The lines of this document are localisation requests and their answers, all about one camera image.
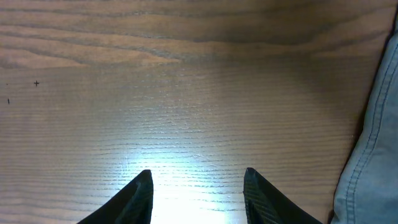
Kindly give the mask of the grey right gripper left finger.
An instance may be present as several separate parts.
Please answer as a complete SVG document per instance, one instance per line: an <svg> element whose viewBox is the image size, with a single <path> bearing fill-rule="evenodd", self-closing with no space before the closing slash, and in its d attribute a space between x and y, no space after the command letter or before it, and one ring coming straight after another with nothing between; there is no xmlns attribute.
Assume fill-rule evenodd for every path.
<svg viewBox="0 0 398 224"><path fill-rule="evenodd" d="M149 169L143 170L103 206L78 224L150 224L154 184Z"/></svg>

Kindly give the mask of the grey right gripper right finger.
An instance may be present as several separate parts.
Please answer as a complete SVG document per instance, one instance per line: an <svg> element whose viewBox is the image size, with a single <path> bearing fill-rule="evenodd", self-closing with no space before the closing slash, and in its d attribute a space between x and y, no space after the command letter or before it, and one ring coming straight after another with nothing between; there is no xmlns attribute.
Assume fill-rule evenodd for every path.
<svg viewBox="0 0 398 224"><path fill-rule="evenodd" d="M251 167L245 171L243 194L249 224L321 224Z"/></svg>

